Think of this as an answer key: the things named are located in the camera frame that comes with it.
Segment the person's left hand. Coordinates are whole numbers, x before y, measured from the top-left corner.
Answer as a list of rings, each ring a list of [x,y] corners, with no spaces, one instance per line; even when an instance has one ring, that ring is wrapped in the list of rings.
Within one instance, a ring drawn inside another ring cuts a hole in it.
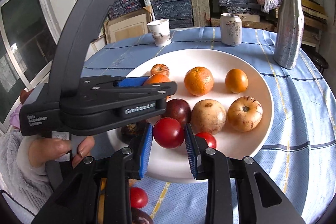
[[[90,155],[95,145],[94,137],[86,137],[77,147],[76,155],[72,159],[72,166],[76,167],[80,161]],[[67,154],[71,147],[70,140],[62,139],[36,139],[29,147],[28,158],[32,167],[38,168],[48,161],[56,160]]]

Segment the grey sleeved left forearm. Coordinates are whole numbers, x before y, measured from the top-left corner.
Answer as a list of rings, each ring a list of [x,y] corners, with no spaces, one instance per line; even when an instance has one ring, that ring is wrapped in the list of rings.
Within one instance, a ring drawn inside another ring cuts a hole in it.
[[[53,193],[46,165],[33,167],[28,152],[38,136],[13,131],[1,136],[1,176],[5,187],[20,205],[36,215]]]

